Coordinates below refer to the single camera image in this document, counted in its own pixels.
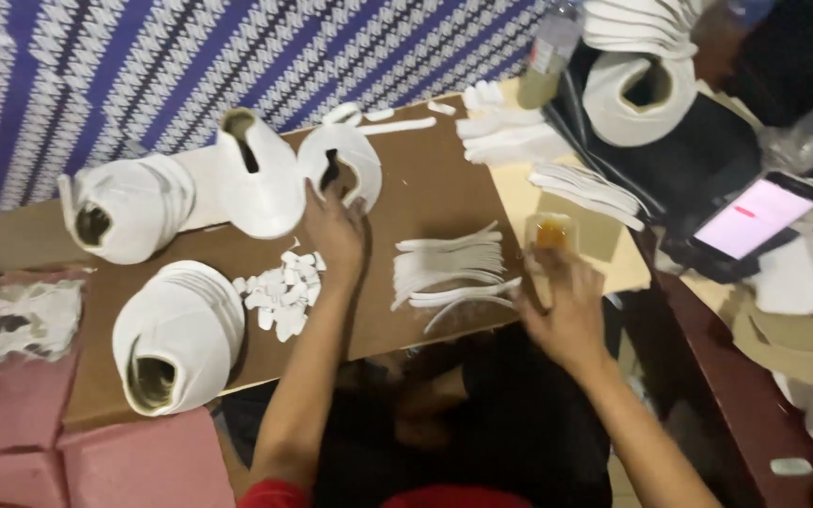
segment stack of white strips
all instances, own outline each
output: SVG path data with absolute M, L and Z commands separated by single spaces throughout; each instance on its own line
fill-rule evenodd
M 299 256 L 288 250 L 281 255 L 280 268 L 266 270 L 259 276 L 234 279 L 234 288 L 244 299 L 247 309 L 258 308 L 259 328 L 275 332 L 279 341 L 299 335 L 306 326 L 306 307 L 314 306 L 322 290 L 319 272 L 325 262 L 318 252 Z
M 594 171 L 566 164 L 536 164 L 528 180 L 545 192 L 558 195 L 599 214 L 614 217 L 634 230 L 645 229 L 636 218 L 642 202 L 626 189 Z
M 501 253 L 503 235 L 487 228 L 456 239 L 409 239 L 397 244 L 404 252 L 394 259 L 394 311 L 405 301 L 413 307 L 445 306 L 425 327 L 428 331 L 451 309 L 469 300 L 490 301 L 510 306 L 498 297 L 521 282 L 520 278 L 504 282 L 498 275 L 504 271 Z M 491 284 L 451 289 L 440 293 L 419 293 L 423 289 L 450 280 L 468 279 Z
M 505 108 L 495 82 L 479 81 L 463 93 L 463 104 L 484 115 L 462 119 L 457 135 L 463 140 L 463 157 L 474 164 L 503 166 L 524 162 L 549 162 L 573 152 L 560 135 L 545 123 L 539 110 Z

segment patterned wall cloth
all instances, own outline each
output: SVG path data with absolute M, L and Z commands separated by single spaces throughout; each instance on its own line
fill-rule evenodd
M 210 144 L 222 111 L 279 132 L 521 70 L 548 0 L 0 0 L 0 211 L 56 178 Z

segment water bottle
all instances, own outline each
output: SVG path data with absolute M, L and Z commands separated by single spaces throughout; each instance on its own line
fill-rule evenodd
M 541 20 L 526 73 L 519 78 L 522 108 L 541 108 L 558 93 L 560 74 L 582 37 L 581 4 L 582 0 L 557 0 Z

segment table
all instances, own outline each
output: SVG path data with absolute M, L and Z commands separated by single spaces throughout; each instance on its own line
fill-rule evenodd
M 654 235 L 638 234 L 636 243 L 652 285 L 622 296 L 623 315 L 661 416 L 684 400 L 703 419 L 724 465 L 719 486 L 729 505 L 812 506 L 813 476 L 771 472 L 771 460 L 783 457 L 803 457 L 813 467 L 813 440 L 771 374 L 733 346 L 721 315 L 734 287 L 658 272 Z

